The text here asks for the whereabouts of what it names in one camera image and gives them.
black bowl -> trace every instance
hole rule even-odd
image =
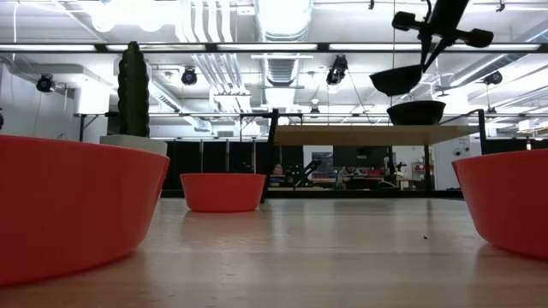
[[[397,104],[386,110],[394,125],[435,125],[444,116],[445,103],[415,101]]]
[[[375,88],[389,97],[409,93],[421,77],[420,65],[393,68],[369,76]]]

air duct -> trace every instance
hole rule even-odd
[[[531,28],[522,35],[514,39],[515,43],[547,43],[548,42],[548,20],[539,23],[536,27]],[[464,68],[462,71],[454,74],[446,85],[442,84],[442,87],[457,88],[468,85],[476,80],[486,77],[498,71],[513,62],[522,59],[527,54],[503,54],[485,56],[478,60],[476,63]],[[415,90],[411,91],[411,96],[418,97],[429,90],[428,86],[418,86]],[[406,98],[408,95],[404,95],[400,100]]]
[[[254,0],[259,39],[264,42],[302,42],[308,39],[313,0]],[[267,59],[266,79],[273,86],[289,86],[299,71],[295,59]]]

wood grain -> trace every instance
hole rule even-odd
[[[500,251],[461,201],[271,200],[200,214],[162,200],[140,249],[0,290],[0,307],[546,307],[548,264]]]
[[[278,127],[278,145],[435,145],[471,133],[474,126],[301,126]]]

orange bowl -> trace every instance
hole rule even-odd
[[[187,206],[200,212],[255,210],[265,184],[265,175],[184,174],[182,190]]]
[[[474,225],[494,246],[548,259],[546,158],[535,150],[453,162]]]
[[[145,238],[167,157],[14,136],[0,149],[0,285],[104,264]]]

pipe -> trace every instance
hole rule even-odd
[[[229,62],[229,55],[222,54],[221,56],[217,56],[217,59],[223,62],[224,68],[226,68],[226,73],[229,76],[230,82],[232,83],[232,87],[236,90],[236,92],[241,92],[241,89],[238,86],[238,83],[234,76],[234,71],[232,71],[232,67]]]
[[[535,99],[540,99],[546,96],[548,96],[548,86],[543,86],[539,89],[522,94],[517,98],[505,99],[503,101],[491,104],[491,107],[498,107],[500,110],[502,110],[513,105],[521,104]]]
[[[217,2],[215,0],[207,0],[207,32],[213,42],[220,42],[219,33],[217,31]]]
[[[211,64],[213,71],[215,71],[215,74],[217,75],[218,79],[221,82],[221,86],[223,86],[224,92],[230,93],[229,83],[226,81],[226,78],[224,78],[223,69],[219,66],[219,63],[215,55],[212,55],[212,54],[204,55],[204,58],[209,60],[209,63]]]
[[[213,76],[211,75],[211,71],[209,70],[209,68],[202,62],[202,59],[201,59],[202,56],[198,56],[198,55],[192,55],[192,59],[194,61],[194,64],[196,64],[196,66],[200,69],[200,71],[202,72],[202,74],[204,75],[205,79],[207,80],[207,82],[210,84],[210,86],[212,86],[215,90],[217,90],[217,93],[222,93],[223,92],[223,88],[221,87],[221,85],[219,85],[217,83],[217,81],[213,78]]]
[[[192,31],[192,8],[190,0],[179,0],[182,6],[182,32],[187,37],[188,42],[196,43],[198,40]]]
[[[232,43],[232,33],[230,32],[230,0],[220,0],[221,3],[221,32],[224,41]]]
[[[204,4],[201,0],[193,0],[194,3],[194,33],[198,37],[198,41],[207,42],[206,34],[204,33]]]

